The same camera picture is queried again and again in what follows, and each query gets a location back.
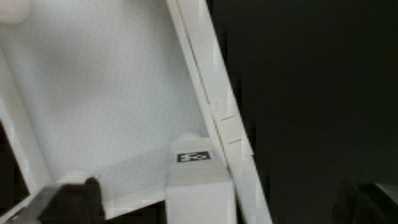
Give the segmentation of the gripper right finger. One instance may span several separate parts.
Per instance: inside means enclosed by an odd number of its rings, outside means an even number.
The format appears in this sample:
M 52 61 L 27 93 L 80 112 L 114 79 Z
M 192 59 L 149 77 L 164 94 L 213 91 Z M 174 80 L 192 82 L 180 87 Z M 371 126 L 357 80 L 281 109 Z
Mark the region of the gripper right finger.
M 332 224 L 398 224 L 398 184 L 341 181 Z

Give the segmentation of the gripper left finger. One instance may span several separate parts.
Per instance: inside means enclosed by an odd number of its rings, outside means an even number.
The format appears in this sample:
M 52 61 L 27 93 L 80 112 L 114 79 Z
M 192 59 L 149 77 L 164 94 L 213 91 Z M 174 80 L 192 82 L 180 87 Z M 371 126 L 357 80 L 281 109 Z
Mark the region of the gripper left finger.
M 105 224 L 101 186 L 94 177 L 48 186 L 0 224 Z

